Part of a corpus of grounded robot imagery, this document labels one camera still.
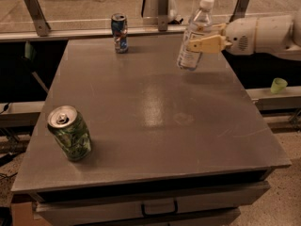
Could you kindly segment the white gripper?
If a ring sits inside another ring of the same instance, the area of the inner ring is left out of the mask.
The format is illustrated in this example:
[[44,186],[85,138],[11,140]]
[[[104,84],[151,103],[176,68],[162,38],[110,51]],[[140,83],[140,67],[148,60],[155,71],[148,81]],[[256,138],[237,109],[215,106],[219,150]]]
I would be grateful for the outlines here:
[[252,55],[255,51],[255,32],[257,18],[241,18],[228,25],[213,24],[214,32],[222,33],[226,29],[226,37],[221,35],[198,36],[192,38],[187,49],[195,53],[217,54],[226,49],[236,56]]

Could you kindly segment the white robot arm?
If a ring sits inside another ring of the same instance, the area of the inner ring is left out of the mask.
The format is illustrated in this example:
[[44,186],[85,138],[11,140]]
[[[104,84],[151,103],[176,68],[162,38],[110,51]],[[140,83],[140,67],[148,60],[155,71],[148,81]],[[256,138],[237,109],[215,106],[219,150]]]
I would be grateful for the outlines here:
[[213,26],[204,37],[190,39],[191,52],[216,54],[223,50],[236,56],[269,54],[301,60],[301,13],[268,17],[247,17]]

